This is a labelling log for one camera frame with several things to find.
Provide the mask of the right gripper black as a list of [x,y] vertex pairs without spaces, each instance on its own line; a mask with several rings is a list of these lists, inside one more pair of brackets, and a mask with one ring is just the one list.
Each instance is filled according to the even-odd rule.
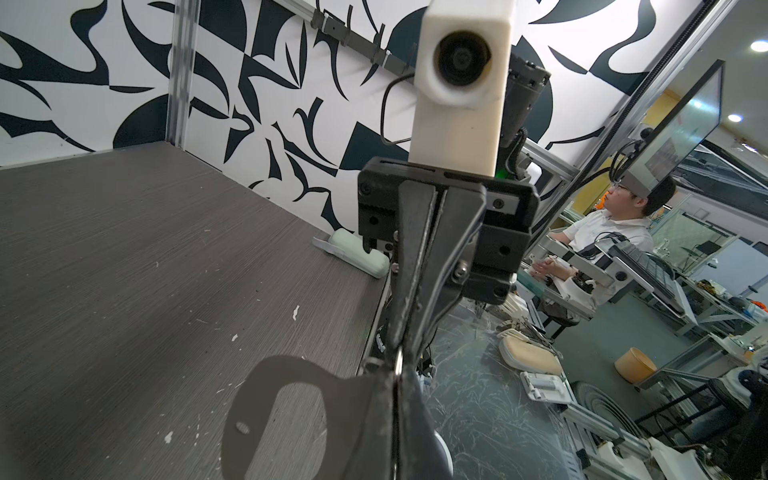
[[364,250],[398,248],[389,358],[418,360],[443,298],[505,301],[540,203],[532,185],[375,157],[357,190]]

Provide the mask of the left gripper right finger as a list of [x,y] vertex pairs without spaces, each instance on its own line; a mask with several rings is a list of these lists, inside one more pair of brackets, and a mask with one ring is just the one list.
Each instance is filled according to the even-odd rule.
[[428,418],[417,375],[409,368],[397,378],[397,478],[453,478]]

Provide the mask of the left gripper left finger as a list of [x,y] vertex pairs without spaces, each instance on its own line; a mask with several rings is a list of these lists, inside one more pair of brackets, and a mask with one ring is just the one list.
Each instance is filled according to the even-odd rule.
[[352,417],[343,433],[350,445],[339,479],[393,478],[395,379],[392,370],[380,369],[337,380],[339,400]]

